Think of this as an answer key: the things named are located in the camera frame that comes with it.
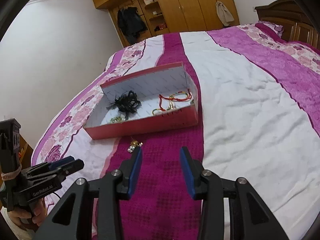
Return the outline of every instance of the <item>pink box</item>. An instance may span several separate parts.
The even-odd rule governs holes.
[[[115,138],[126,135],[178,129],[198,124],[198,90],[192,78],[185,71],[182,62],[144,69],[101,85],[104,93],[100,102],[88,117],[84,129],[93,140]],[[117,108],[107,109],[116,96],[133,90],[141,106],[137,113],[129,114],[129,119],[120,123],[108,123],[112,117],[121,113]],[[152,110],[159,108],[159,94],[164,97],[178,91],[190,91],[192,99],[173,102],[175,109],[167,111]],[[162,107],[167,109],[168,100]]]

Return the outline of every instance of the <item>rose pattern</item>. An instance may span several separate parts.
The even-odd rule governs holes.
[[[274,24],[266,24],[265,22],[262,22],[263,24],[267,25],[268,27],[272,27]],[[279,43],[277,41],[274,41],[271,37],[265,35],[263,31],[261,31],[259,28],[257,28],[254,24],[247,24],[247,25],[239,25],[237,26],[240,30],[247,33],[247,35],[253,39],[254,41],[275,50],[281,50],[296,60],[298,62],[314,72],[320,74],[320,65],[318,64],[320,62],[320,55],[316,54],[312,49],[310,49],[308,46],[302,45],[300,43],[290,42],[290,43]]]
[[[59,127],[60,128],[62,128],[62,127],[64,127],[67,123],[69,123],[70,121],[71,121],[71,119],[72,119],[72,116],[67,116],[64,120],[63,120],[63,122],[59,125]]]
[[[318,66],[320,66],[320,60],[319,60],[319,59],[315,59],[315,58],[313,58],[313,59],[312,59],[312,61],[313,61],[313,62],[315,62],[315,63],[317,63],[317,64],[318,64]]]
[[[61,149],[61,145],[53,146],[44,161],[52,163],[52,162],[59,160],[60,159],[60,149]]]
[[[263,39],[267,39],[267,38],[268,38],[268,36],[267,36],[267,35],[265,35],[265,34],[261,34],[261,33],[259,33],[259,36],[260,36],[261,38],[263,38]]]
[[[141,51],[141,50],[136,50],[136,51],[132,54],[132,57],[138,56],[138,55],[141,55],[141,54],[142,54],[142,51]]]
[[[293,46],[296,50],[302,50],[303,49],[303,47],[302,46]]]
[[[106,74],[106,71],[112,64],[110,60],[105,71],[100,75],[100,77],[103,76],[103,78],[71,108],[66,118],[54,129],[46,140],[44,146],[40,149],[36,164],[44,161],[53,162],[61,158],[71,142],[72,135],[76,134],[76,132],[82,128],[89,114],[91,114],[94,107],[103,97],[100,85],[108,80],[123,76],[143,57],[145,46],[146,41],[141,41],[125,48],[119,64],[111,73]]]
[[[82,104],[81,106],[85,105],[86,103],[88,103],[92,98],[94,98],[94,95],[89,96]]]

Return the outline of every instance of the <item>wooden headboard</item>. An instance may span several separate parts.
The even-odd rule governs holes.
[[[320,49],[319,33],[294,0],[277,0],[255,9],[260,21],[284,27],[282,39],[285,41],[303,41]]]

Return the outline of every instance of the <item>bed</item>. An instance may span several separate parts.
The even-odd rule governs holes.
[[[246,177],[290,240],[302,239],[320,211],[320,51],[311,46],[313,39],[281,39],[294,39],[297,24],[287,38],[286,26],[283,32],[279,22],[263,18],[272,18],[266,11],[275,11],[273,6],[257,8],[257,24],[170,33],[116,52],[105,71],[52,120],[32,165],[70,155],[84,161],[84,169],[67,177],[59,195],[79,177],[97,179],[118,168],[130,158],[132,138],[93,141],[82,128],[103,95],[99,85],[183,62],[198,87],[199,125],[134,136],[143,142],[143,163],[134,196],[120,203],[125,239],[197,238],[201,202],[188,196],[179,163],[182,146],[222,178]],[[287,11],[277,20],[288,20]],[[50,195],[45,201],[50,211],[58,198]],[[92,239],[97,239],[95,208],[93,216]]]

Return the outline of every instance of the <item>gold brooch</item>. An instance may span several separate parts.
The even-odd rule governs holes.
[[[137,140],[132,139],[130,143],[130,147],[128,148],[128,152],[132,153],[137,146],[141,147],[142,145],[143,145],[142,142],[138,142]]]

